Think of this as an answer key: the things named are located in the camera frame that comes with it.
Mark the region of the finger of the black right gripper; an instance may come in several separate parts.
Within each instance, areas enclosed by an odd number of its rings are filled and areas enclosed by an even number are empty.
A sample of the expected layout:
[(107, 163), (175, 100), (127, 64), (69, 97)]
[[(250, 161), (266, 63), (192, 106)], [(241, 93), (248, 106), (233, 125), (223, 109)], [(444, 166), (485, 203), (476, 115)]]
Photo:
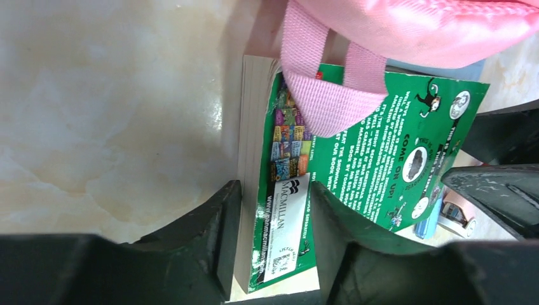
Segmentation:
[(516, 239), (538, 239), (537, 164), (455, 167), (442, 182)]
[(538, 101), (476, 115), (461, 148), (490, 165), (538, 163)]

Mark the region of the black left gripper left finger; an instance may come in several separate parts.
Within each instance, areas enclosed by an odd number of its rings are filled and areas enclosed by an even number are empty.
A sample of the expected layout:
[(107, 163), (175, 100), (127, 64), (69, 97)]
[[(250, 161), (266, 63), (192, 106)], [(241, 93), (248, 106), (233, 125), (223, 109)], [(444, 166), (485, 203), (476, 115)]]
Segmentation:
[(231, 286), (242, 187), (134, 243), (95, 234), (1, 237), (2, 304), (223, 304)]

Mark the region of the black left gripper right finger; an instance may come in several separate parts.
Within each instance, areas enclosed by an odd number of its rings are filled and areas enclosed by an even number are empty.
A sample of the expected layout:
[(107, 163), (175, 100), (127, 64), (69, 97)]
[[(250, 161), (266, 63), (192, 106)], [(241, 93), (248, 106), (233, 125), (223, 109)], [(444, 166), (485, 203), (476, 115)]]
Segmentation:
[(324, 304), (537, 304), (538, 241), (431, 247), (399, 236), (311, 185)]

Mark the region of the green picture book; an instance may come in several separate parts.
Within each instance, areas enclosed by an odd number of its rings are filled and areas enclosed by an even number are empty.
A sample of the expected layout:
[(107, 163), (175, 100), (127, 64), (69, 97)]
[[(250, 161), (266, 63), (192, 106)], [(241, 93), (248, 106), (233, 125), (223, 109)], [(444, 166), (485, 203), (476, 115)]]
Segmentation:
[(489, 85), (387, 72), (389, 95), (366, 119), (314, 136), (278, 60), (246, 55), (238, 176), (243, 212), (235, 276), (253, 293), (315, 266), (310, 188), (397, 232), (438, 209)]

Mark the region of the pink student backpack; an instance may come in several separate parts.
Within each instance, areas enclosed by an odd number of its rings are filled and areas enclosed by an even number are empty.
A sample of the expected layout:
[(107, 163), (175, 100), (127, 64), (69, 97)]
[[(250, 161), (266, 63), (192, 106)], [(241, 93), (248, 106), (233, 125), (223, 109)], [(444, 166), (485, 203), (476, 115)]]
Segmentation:
[[(458, 69), (537, 30), (537, 1), (289, 1), (280, 58), (307, 129), (332, 137), (384, 101), (388, 59)], [(339, 85), (316, 77), (329, 31), (349, 40)]]

